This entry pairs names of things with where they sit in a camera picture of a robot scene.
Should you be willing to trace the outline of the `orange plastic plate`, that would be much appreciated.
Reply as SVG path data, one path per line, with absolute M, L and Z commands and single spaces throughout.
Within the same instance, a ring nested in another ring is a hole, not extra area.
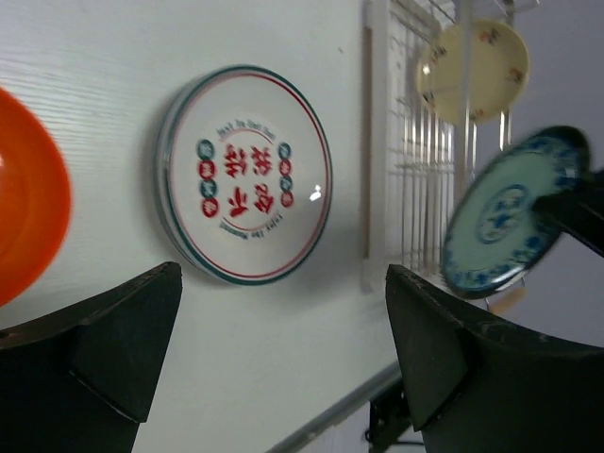
M 1 304 L 29 288 L 67 235 L 69 173 L 42 122 L 1 91 Z

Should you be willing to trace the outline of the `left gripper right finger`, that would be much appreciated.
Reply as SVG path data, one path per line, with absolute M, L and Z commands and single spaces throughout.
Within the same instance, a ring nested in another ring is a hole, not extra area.
M 401 265 L 385 296 L 413 428 L 429 452 L 599 452 L 603 351 L 521 327 Z

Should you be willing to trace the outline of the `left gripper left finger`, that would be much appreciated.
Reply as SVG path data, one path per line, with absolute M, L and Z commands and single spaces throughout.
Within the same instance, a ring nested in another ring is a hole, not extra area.
M 131 451 L 149 416 L 181 294 L 181 267 L 167 261 L 2 330 L 2 451 Z

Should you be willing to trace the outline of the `blue floral plate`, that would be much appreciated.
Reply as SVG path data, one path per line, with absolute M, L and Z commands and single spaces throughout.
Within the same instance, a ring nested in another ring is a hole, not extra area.
M 562 233 L 533 211 L 534 203 L 579 188 L 590 167 L 588 138 L 573 126 L 542 128 L 500 151 L 449 221 L 441 258 L 446 286 L 481 299 L 522 279 Z

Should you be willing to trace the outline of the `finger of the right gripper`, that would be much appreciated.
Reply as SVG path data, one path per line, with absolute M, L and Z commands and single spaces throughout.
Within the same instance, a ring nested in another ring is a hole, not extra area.
M 539 197 L 532 210 L 603 256 L 603 170 L 588 176 L 577 189 Z

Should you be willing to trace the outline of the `white plate red characters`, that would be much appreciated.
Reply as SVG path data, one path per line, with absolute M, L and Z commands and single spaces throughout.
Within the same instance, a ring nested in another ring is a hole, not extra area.
M 224 282 L 283 279 L 327 225 L 326 132 L 303 93 L 266 68 L 231 65 L 186 84 L 160 124 L 153 161 L 167 236 Z

